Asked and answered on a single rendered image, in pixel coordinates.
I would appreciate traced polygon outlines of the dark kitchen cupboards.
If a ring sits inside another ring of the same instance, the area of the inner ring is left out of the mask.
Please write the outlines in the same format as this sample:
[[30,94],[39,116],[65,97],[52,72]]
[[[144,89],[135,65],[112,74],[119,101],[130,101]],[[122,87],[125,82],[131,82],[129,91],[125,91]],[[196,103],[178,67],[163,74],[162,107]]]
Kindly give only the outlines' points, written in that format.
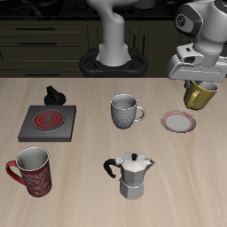
[[[124,42],[162,74],[180,34],[172,21],[147,13],[148,0],[115,6]],[[103,42],[102,21],[87,0],[0,0],[0,77],[80,77],[81,58]]]

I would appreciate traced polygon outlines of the silver moka pot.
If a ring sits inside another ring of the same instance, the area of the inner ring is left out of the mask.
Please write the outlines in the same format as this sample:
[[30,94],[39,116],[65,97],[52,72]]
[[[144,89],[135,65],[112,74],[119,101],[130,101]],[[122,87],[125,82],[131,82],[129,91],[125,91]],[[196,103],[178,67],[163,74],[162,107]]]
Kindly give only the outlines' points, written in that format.
[[124,153],[121,158],[106,160],[104,169],[111,178],[115,178],[111,165],[120,168],[121,195],[127,200],[137,200],[144,194],[145,172],[154,164],[154,160],[132,151]]

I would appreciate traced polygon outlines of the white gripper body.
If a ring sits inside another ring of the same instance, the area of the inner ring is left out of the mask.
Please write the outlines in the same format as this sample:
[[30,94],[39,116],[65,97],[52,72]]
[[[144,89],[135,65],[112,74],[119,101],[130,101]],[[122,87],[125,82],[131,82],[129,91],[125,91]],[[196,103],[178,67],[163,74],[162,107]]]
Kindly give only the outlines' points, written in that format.
[[172,80],[222,82],[227,75],[227,60],[220,58],[214,66],[201,68],[181,62],[175,54],[168,63],[166,74]]

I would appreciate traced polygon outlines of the white plate with red rim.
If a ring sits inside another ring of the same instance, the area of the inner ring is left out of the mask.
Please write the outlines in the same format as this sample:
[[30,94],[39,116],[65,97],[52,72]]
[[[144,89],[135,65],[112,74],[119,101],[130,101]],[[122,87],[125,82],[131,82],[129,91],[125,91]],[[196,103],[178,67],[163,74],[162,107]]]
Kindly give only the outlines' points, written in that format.
[[175,133],[189,133],[197,126],[195,118],[184,111],[172,110],[164,113],[160,118],[161,125]]

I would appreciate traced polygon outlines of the round black knob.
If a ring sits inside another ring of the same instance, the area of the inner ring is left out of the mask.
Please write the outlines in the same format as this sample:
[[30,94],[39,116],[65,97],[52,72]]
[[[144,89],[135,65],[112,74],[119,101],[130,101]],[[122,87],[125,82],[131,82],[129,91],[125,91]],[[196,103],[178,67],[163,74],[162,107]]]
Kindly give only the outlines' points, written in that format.
[[44,103],[47,106],[62,106],[66,103],[66,96],[63,93],[56,91],[52,86],[48,86],[47,95],[44,98]]

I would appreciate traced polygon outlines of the dark grey stove plate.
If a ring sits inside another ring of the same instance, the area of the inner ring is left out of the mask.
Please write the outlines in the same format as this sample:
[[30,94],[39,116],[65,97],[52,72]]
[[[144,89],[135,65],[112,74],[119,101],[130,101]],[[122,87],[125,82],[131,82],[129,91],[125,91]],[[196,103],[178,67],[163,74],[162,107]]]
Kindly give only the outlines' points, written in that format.
[[20,142],[70,142],[76,106],[30,106],[18,135]]

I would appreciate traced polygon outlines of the white and yellow mug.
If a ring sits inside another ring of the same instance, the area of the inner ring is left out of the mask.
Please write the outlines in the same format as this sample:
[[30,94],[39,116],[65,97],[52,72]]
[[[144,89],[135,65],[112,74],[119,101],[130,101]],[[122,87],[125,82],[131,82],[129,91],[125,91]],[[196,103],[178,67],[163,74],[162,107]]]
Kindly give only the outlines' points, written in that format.
[[188,109],[201,110],[218,91],[215,82],[190,81],[191,87],[184,93],[184,104]]

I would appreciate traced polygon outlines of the red patterned mug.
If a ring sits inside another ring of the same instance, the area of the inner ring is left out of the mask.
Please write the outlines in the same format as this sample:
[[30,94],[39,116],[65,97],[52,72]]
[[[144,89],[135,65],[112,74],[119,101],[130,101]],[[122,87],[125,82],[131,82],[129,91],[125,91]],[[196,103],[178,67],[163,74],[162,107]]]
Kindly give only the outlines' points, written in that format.
[[43,197],[51,190],[49,154],[42,147],[28,147],[6,164],[7,174],[27,187],[33,197]]

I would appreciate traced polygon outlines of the flat black base plate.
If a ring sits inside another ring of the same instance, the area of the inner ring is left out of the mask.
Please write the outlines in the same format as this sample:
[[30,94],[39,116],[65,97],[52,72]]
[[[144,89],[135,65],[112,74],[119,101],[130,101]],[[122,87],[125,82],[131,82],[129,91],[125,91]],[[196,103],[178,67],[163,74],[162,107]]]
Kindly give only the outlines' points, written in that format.
[[91,48],[79,64],[85,77],[89,78],[131,78],[142,77],[148,69],[147,59],[136,48],[129,48],[131,61],[119,67],[108,67],[96,60],[98,48]]

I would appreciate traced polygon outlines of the grey textured mug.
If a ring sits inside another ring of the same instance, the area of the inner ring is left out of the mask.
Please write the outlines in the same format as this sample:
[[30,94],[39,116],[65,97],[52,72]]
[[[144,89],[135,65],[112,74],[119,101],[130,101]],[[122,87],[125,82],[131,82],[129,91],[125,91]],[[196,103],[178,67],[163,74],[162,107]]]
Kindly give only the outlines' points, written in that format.
[[142,121],[145,117],[145,109],[128,94],[114,96],[110,109],[113,124],[118,129],[128,129],[134,122]]

